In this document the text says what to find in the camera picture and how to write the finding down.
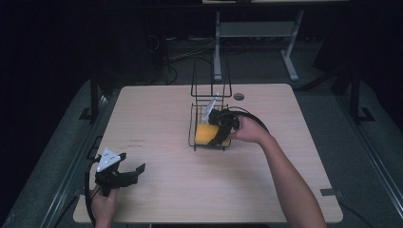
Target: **forearm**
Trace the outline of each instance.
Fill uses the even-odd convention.
[[[291,227],[326,227],[313,192],[274,137],[259,142],[266,156],[281,208]]]

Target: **table leg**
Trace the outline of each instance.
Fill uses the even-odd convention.
[[[281,51],[281,57],[284,61],[285,66],[287,67],[288,74],[292,81],[298,81],[298,76],[296,70],[294,68],[293,62],[290,59],[291,51],[293,50],[294,43],[296,42],[299,26],[302,20],[304,10],[300,10],[297,14],[296,21],[294,23],[293,29],[291,30],[290,35],[290,43],[288,44],[287,49]]]

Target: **floor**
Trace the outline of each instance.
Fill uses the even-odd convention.
[[[169,42],[171,68],[163,69],[155,85],[190,85],[193,65],[205,74],[211,70],[211,48],[198,55],[189,54],[195,48],[208,46],[211,40]],[[287,40],[227,41],[223,48],[224,63],[233,84],[289,84],[304,86],[323,72],[312,67],[321,43],[299,41],[292,60],[299,80],[291,82],[279,51]],[[400,178],[403,167],[403,134],[394,125],[377,101],[374,92],[361,83],[360,106],[367,107],[374,122],[356,124],[348,111],[349,91],[335,95],[331,87],[335,79],[308,90],[296,92],[305,121],[311,131],[317,151],[329,180],[337,191],[344,219],[329,227],[403,227],[390,192],[377,171],[371,156],[376,154],[393,178],[397,189],[403,189]],[[84,172],[88,155],[96,152],[102,139],[120,88],[100,101],[100,116],[94,123],[80,120],[90,106],[89,82],[85,83],[66,111],[40,161],[32,172],[8,221],[3,227],[90,227],[72,219],[76,198],[83,194]],[[287,227],[286,224],[268,224]],[[267,224],[158,224],[153,227],[267,227]],[[149,227],[148,224],[114,224],[113,227]]]

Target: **person's hand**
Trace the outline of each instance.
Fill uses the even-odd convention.
[[[119,189],[111,189],[107,197],[103,196],[99,185],[92,192],[95,193],[91,203],[96,220],[95,227],[110,227],[115,217]]]
[[[240,121],[240,129],[231,132],[227,140],[261,143],[267,136],[270,136],[270,134],[256,121],[244,116],[238,116],[237,118]]]

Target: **person's arm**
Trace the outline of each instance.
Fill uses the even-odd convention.
[[[228,139],[258,143],[263,149],[278,193],[281,209],[291,227],[326,227],[313,192],[291,164],[276,139],[258,123],[239,116],[240,129]]]
[[[95,228],[109,228],[112,226],[117,207],[118,192],[119,189],[111,189],[109,196],[104,197],[102,189],[96,190],[91,204],[96,221]]]

